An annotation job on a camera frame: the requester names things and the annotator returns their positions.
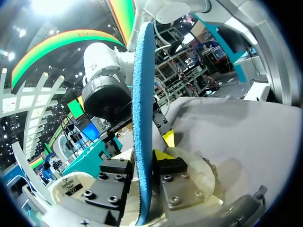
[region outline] label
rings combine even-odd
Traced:
[[[62,194],[71,196],[83,188],[83,186],[77,177],[69,176],[62,179],[59,188]]]

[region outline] blue display screen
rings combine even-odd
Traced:
[[[84,134],[92,141],[99,137],[99,131],[93,123],[90,123],[85,129],[82,130]]]

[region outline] green display screen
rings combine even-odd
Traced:
[[[45,150],[46,155],[50,154],[52,152],[52,150],[50,149],[50,147],[48,146],[47,143],[44,143],[44,145],[46,147],[46,150]]]
[[[80,104],[78,103],[78,101],[76,99],[71,101],[70,103],[68,103],[67,106],[70,109],[74,118],[76,118],[76,119],[84,114]]]

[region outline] rainbow arch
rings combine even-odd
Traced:
[[[61,46],[86,40],[104,40],[123,46],[123,44],[112,35],[96,30],[80,29],[52,36],[35,46],[15,66],[11,74],[11,92],[17,94],[21,85],[29,77],[29,75],[25,75],[24,73],[41,57]]]

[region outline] yellow tag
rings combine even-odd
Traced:
[[[165,154],[157,149],[155,149],[155,154],[156,154],[156,157],[157,157],[157,160],[163,160],[165,158],[167,159],[175,159],[173,156],[170,156],[168,154]]]
[[[164,136],[162,136],[164,141],[166,142],[167,146],[169,148],[175,147],[175,136],[174,136],[174,130],[170,130],[168,133],[166,133]]]

